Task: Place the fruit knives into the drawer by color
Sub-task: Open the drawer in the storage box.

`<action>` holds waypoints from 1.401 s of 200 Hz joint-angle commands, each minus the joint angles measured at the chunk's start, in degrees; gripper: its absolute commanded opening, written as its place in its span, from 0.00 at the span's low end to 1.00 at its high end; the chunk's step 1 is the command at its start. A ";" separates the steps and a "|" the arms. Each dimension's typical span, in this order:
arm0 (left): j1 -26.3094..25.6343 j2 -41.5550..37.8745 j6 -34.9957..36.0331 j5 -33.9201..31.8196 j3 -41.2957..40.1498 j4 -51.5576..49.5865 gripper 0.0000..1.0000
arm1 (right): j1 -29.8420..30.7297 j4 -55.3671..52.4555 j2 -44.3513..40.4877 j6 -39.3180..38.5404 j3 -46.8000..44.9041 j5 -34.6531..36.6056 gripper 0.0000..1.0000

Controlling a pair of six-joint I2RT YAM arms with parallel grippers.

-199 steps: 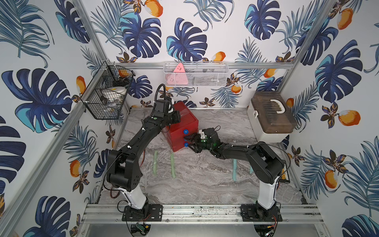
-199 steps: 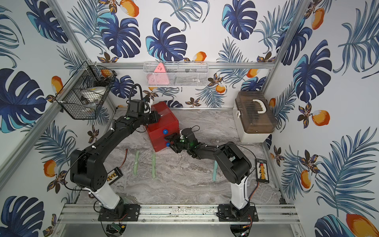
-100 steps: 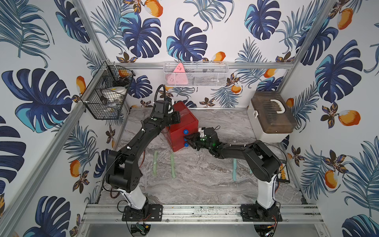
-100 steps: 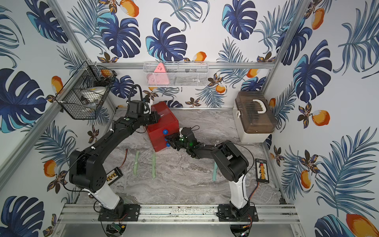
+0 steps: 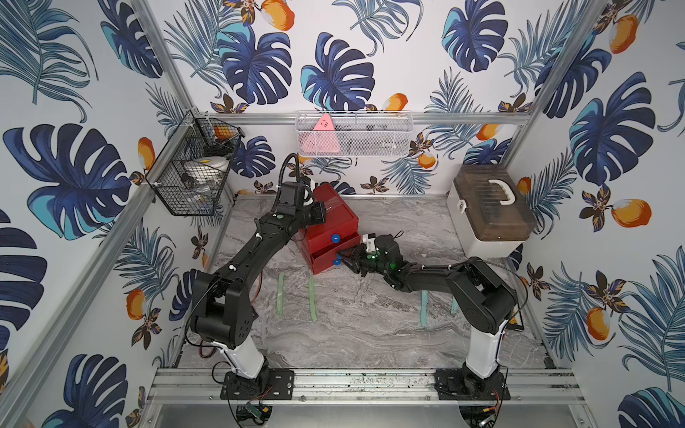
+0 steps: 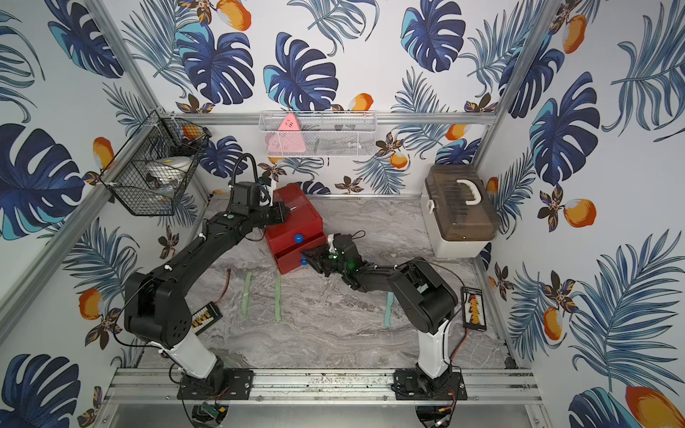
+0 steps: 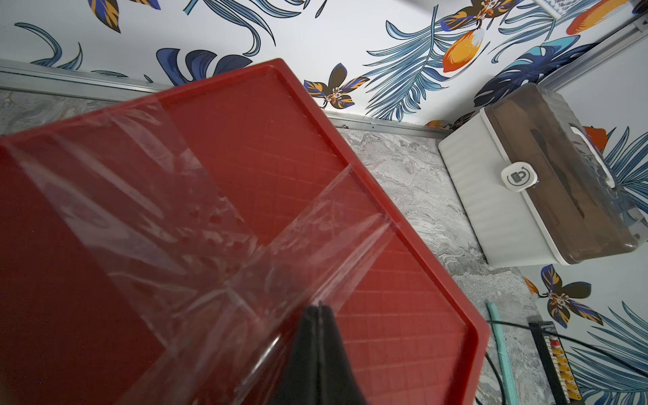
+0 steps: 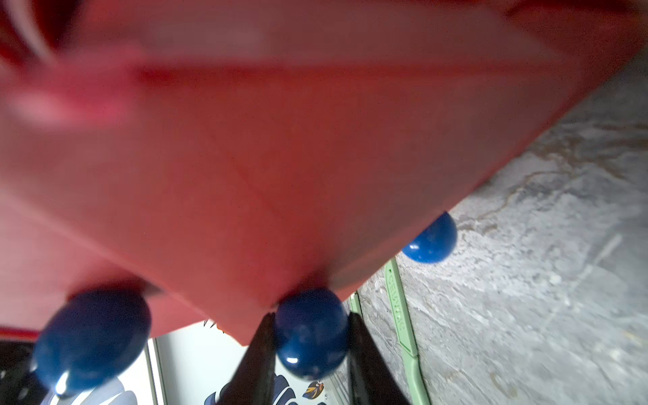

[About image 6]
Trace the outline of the red three-drawer box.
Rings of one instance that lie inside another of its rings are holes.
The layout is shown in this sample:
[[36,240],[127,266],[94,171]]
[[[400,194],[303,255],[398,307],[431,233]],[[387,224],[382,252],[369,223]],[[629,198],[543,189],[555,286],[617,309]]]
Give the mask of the red three-drawer box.
[[276,202],[283,202],[290,214],[283,224],[269,226],[266,241],[278,271],[285,275],[307,264],[303,251],[326,243],[323,219],[305,193],[296,184],[282,187],[274,193]]

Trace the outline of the teal fruit knife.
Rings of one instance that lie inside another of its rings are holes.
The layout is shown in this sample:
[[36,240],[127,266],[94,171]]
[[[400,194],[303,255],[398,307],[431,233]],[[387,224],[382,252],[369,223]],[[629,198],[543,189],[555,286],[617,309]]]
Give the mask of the teal fruit knife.
[[386,296],[384,326],[390,328],[392,326],[392,307],[394,306],[394,294],[389,292]]

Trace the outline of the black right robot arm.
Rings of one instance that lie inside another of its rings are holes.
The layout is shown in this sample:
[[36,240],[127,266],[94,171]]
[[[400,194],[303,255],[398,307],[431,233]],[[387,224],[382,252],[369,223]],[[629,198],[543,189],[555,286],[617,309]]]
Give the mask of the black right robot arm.
[[325,244],[304,251],[303,258],[323,276],[337,274],[353,291],[393,294],[418,333],[419,373],[435,380],[451,368],[447,334],[458,296],[427,260],[380,266],[363,260],[352,235],[342,234],[330,235]]

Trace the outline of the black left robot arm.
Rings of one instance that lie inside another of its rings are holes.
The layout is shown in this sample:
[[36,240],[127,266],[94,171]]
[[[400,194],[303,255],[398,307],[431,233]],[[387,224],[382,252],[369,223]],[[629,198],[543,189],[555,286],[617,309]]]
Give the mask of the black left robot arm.
[[223,382],[223,364],[198,339],[186,297],[197,279],[224,253],[239,245],[255,228],[285,223],[291,210],[283,202],[220,212],[186,248],[147,274],[125,282],[121,320],[125,331],[152,344],[193,380],[216,386]]

